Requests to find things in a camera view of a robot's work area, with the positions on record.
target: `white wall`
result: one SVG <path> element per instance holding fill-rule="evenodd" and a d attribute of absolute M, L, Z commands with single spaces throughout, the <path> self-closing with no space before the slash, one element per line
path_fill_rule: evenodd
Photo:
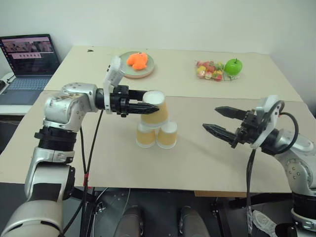
<path fill-rule="evenodd" d="M 0 0 L 0 22 L 50 33 L 62 59 L 74 44 L 270 54 L 316 111 L 315 0 Z"/>

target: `laptop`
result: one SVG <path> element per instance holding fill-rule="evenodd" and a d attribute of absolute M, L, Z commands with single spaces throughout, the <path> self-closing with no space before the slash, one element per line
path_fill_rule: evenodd
<path fill-rule="evenodd" d="M 0 94 L 0 105 L 33 105 L 60 65 L 49 34 L 0 37 L 15 79 Z"/>

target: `laptop keyboard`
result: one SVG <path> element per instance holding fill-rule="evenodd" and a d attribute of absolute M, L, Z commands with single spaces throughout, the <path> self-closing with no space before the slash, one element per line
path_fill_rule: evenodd
<path fill-rule="evenodd" d="M 44 90 L 50 78 L 16 78 L 7 90 Z"/>

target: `beige table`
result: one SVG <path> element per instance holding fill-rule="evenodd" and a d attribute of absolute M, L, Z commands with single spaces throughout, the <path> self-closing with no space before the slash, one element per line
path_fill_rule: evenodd
<path fill-rule="evenodd" d="M 45 91 L 21 121 L 10 143 L 0 156 L 0 182 L 24 183 L 33 148 L 38 144 L 34 133 L 41 128 Z M 245 170 L 251 149 L 236 149 L 202 127 L 215 123 L 235 131 L 240 121 L 222 117 L 214 111 L 218 106 L 248 110 L 257 100 L 167 97 L 171 119 L 178 122 L 177 145 L 163 150 L 157 145 L 143 149 L 135 144 L 139 115 L 121 118 L 104 114 L 96 140 L 89 184 L 96 187 L 130 187 L 183 189 L 202 191 L 244 192 Z M 189 108 L 204 108 L 191 113 Z M 300 133 L 315 141 L 316 121 L 302 102 L 286 102 L 284 111 L 292 113 L 300 125 Z M 86 157 L 98 119 L 89 113 L 83 120 Z M 278 128 L 293 129 L 290 119 L 279 118 Z M 75 145 L 76 185 L 82 185 L 83 172 L 80 136 Z M 257 152 L 251 181 L 252 192 L 290 192 L 282 166 L 273 157 Z"/>
<path fill-rule="evenodd" d="M 269 55 L 257 53 L 220 53 L 141 48 L 74 46 L 45 90 L 60 90 L 72 82 L 86 82 L 102 87 L 111 57 L 128 51 L 151 55 L 155 69 L 144 79 L 123 79 L 132 89 L 163 91 L 168 96 L 259 99 L 276 94 L 285 101 L 302 101 Z M 227 82 L 198 79 L 195 60 L 227 62 L 237 57 L 243 62 L 240 79 Z"/>

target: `laptop screen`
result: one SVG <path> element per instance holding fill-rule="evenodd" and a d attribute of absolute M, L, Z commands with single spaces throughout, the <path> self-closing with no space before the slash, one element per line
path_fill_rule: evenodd
<path fill-rule="evenodd" d="M 0 47 L 16 76 L 51 76 L 60 64 L 49 35 L 0 37 Z"/>

